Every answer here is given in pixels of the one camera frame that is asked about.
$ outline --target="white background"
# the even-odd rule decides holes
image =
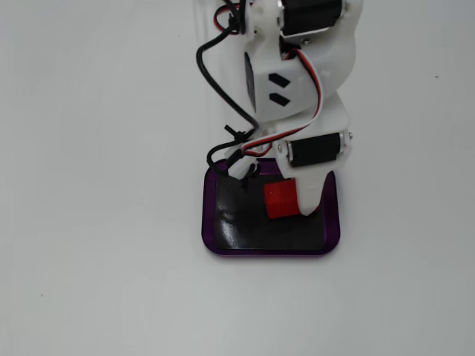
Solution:
[[[233,260],[191,0],[1,0],[0,355],[473,355],[474,14],[366,0],[340,246]]]

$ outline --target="purple foot plate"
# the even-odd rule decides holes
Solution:
[[[208,170],[203,197],[202,236],[222,256],[322,256],[340,240],[335,174],[325,182],[321,206],[309,217],[270,220],[263,187],[284,178],[274,159],[261,159],[261,175],[243,189],[231,178]],[[221,169],[226,163],[218,163]]]

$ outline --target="wire bundle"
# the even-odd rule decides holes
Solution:
[[[235,36],[240,33],[246,32],[246,26],[245,26],[246,0],[240,0],[239,3],[232,3],[230,0],[223,0],[223,1],[225,2],[225,5],[219,7],[214,13],[214,25],[219,31],[221,31],[221,34],[215,39],[212,39],[211,41],[205,43],[200,48],[198,48],[198,51],[196,53],[196,60],[197,60],[197,64],[201,73],[203,74],[206,81],[211,85],[211,87],[217,92],[219,96],[221,96],[221,98],[223,98],[223,100],[226,103],[228,103],[229,106],[231,106],[239,115],[241,115],[253,127],[253,129],[251,129],[247,133],[244,133],[244,132],[235,132],[231,128],[226,126],[225,129],[234,136],[234,140],[231,142],[224,143],[222,145],[218,145],[214,147],[213,149],[211,149],[210,152],[208,153],[206,160],[209,164],[209,167],[212,168],[217,174],[227,177],[229,175],[227,169],[225,171],[219,169],[216,163],[213,161],[212,157],[215,153],[217,153],[218,151],[225,150],[227,148],[235,147],[237,145],[242,145],[241,149],[237,150],[237,152],[233,155],[233,159],[231,159],[231,162],[230,161],[228,162],[229,167],[233,163],[237,162],[239,159],[245,156],[255,156],[255,157],[265,156],[272,149],[273,142],[278,141],[279,139],[283,139],[285,137],[291,136],[293,134],[296,134],[299,131],[302,131],[303,129],[308,127],[310,124],[312,124],[319,117],[322,106],[323,106],[324,94],[323,94],[323,89],[321,86],[320,77],[318,76],[317,70],[313,66],[308,56],[301,50],[292,49],[286,55],[286,60],[290,60],[297,57],[300,60],[301,64],[304,66],[305,70],[309,73],[317,89],[318,104],[317,104],[315,115],[307,124],[301,127],[292,129],[290,131],[286,131],[284,133],[277,133],[277,134],[262,137],[260,139],[249,141],[252,135],[254,135],[254,133],[259,129],[259,123],[257,122],[255,118],[250,116],[244,109],[242,109],[242,107],[239,106],[222,89],[222,87],[219,86],[218,83],[216,83],[216,81],[212,78],[211,74],[206,69],[206,66],[204,65],[204,62],[203,62],[203,54],[207,50],[220,44],[228,36]],[[229,16],[228,27],[224,27],[217,19],[217,17],[220,14],[225,13],[225,12],[231,13]],[[268,145],[268,147],[264,151],[262,152],[253,151],[253,149],[264,146],[264,145]]]

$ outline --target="red wire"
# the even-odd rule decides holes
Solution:
[[[305,56],[303,56],[299,50],[296,50],[296,49],[291,50],[287,54],[286,60],[290,58],[290,55],[293,51],[295,51],[297,53],[299,58],[304,63],[304,66],[309,70],[309,72],[310,72],[310,74],[313,78],[313,81],[316,84],[317,91],[318,91],[318,105],[317,105],[317,111],[315,112],[315,115],[314,115],[314,117],[315,117],[321,109],[321,86],[320,86],[320,82],[318,81],[317,75],[315,74],[314,70],[312,69],[312,65],[307,61],[307,58]],[[259,146],[262,146],[262,145],[265,145],[266,143],[271,143],[271,145],[269,145],[269,149],[265,152],[265,154],[267,154],[270,151],[270,149],[272,148],[272,142],[277,141],[279,139],[283,139],[284,137],[288,137],[288,136],[291,136],[293,134],[296,134],[297,132],[300,132],[303,129],[307,128],[309,125],[310,124],[308,124],[308,125],[306,125],[302,128],[297,128],[295,130],[291,130],[291,131],[281,133],[277,136],[272,136],[272,137],[269,137],[267,139],[262,139],[261,141],[254,142],[252,144],[252,147],[246,147],[246,145],[244,145],[243,146],[243,152],[247,156],[263,156],[264,154],[260,154],[260,153],[255,152],[255,151],[248,151],[248,150],[250,150],[252,148],[259,147]]]
[[[222,10],[218,11],[218,13],[216,14],[216,17],[215,17],[214,20],[213,20],[213,21],[214,21],[214,25],[215,25],[216,28],[217,28],[219,31],[221,31],[221,32],[223,32],[224,29],[223,29],[223,26],[221,26],[220,23],[217,21],[217,17],[218,17],[219,15],[221,15],[221,14],[223,14],[223,13],[227,13],[227,12],[229,12],[229,11],[231,11],[231,9],[230,9],[229,7],[223,8]]]

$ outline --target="red block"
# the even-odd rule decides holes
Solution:
[[[292,217],[300,214],[295,179],[265,184],[264,199],[270,219]]]

